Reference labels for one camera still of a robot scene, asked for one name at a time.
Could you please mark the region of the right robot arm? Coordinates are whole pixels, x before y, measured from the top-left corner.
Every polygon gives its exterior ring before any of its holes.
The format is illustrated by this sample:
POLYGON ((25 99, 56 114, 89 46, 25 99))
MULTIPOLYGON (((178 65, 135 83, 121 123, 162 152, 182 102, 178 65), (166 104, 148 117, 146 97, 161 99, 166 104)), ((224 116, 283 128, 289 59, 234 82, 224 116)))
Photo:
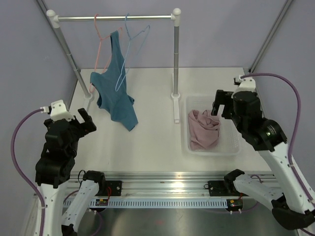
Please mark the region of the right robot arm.
POLYGON ((263 117, 257 93, 217 90, 211 114, 217 115, 221 105, 221 116, 232 120, 242 138, 265 160, 280 186, 272 190, 236 169, 224 176, 224 191, 254 198, 287 230, 302 230, 313 224, 315 207, 302 188, 306 181, 296 177, 298 168, 288 155, 287 138, 277 122, 263 117))

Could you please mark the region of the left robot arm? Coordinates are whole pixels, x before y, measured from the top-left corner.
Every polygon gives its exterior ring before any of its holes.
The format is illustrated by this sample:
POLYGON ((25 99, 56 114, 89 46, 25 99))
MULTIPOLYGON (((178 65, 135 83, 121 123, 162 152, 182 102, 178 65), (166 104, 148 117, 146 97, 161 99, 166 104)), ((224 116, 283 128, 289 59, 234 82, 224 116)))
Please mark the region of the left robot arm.
POLYGON ((78 110, 80 123, 67 109, 61 113, 51 111, 45 120, 47 128, 41 158, 35 166, 38 190, 36 236, 75 236, 80 222, 94 196, 102 195, 107 188, 103 172, 87 171, 79 191, 66 211, 63 201, 75 165, 78 141, 96 131, 92 117, 84 108, 78 110))

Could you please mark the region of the pink tank top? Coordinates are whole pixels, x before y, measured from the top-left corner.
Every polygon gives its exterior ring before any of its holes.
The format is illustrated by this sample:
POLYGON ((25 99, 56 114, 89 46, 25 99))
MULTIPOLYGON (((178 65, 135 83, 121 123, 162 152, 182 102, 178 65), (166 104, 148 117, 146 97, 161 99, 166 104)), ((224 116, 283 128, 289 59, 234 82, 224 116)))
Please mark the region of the pink tank top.
POLYGON ((191 150, 210 150, 218 144, 221 123, 218 116, 211 115, 211 110, 191 110, 188 124, 191 150))

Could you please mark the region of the blue plastic hanger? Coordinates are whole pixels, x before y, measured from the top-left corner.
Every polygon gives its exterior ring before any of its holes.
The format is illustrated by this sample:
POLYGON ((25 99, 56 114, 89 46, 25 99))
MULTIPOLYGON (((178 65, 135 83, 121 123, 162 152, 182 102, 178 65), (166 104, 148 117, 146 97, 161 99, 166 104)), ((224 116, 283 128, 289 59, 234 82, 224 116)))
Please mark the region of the blue plastic hanger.
POLYGON ((120 90, 122 84, 126 81, 126 76, 127 76, 128 72, 129 72, 129 70, 131 69, 131 67, 126 68, 126 63, 128 62, 128 58, 129 58, 129 55, 130 55, 130 50, 132 48, 132 45, 134 44, 134 41, 140 35, 142 35, 142 34, 144 35, 144 38, 143 38, 143 40, 142 40, 138 50, 135 53, 134 58, 136 58, 139 55, 139 53, 140 53, 144 43, 146 42, 147 37, 148 37, 148 35, 150 33, 150 30, 151 30, 151 26, 147 25, 141 31, 139 31, 137 34, 131 35, 130 32, 129 32, 129 28, 127 26, 127 21, 129 20, 129 16, 130 16, 129 13, 126 14, 125 20, 124 20, 125 29, 126 29, 126 33, 127 33, 127 37, 128 37, 128 46, 127 46, 126 54, 125 54, 125 57, 124 57, 124 60, 123 60, 123 64, 121 66, 120 75, 119 75, 119 77, 117 78, 117 81, 116 81, 115 92, 118 92, 120 90))

